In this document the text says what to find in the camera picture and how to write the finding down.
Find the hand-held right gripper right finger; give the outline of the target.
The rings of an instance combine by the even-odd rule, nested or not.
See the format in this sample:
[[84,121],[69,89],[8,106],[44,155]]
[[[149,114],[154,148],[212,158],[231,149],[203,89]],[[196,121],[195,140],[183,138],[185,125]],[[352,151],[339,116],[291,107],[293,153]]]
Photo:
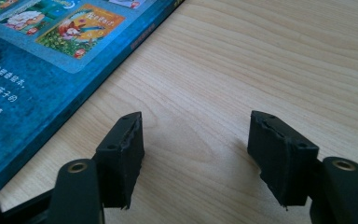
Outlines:
[[247,152],[280,205],[306,203],[309,171],[317,161],[318,146],[278,117],[253,111]]

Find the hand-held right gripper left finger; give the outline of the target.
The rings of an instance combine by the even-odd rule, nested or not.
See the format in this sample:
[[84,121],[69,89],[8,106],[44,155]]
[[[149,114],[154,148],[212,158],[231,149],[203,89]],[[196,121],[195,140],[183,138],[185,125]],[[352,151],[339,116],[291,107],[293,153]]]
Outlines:
[[104,208],[130,208],[144,156],[142,113],[121,117],[92,157],[97,165]]

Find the blue picture book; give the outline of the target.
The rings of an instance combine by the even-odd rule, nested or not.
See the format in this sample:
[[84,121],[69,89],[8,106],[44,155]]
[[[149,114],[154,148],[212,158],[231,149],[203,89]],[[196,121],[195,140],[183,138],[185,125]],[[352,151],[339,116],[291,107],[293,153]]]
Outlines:
[[184,0],[0,0],[0,190]]

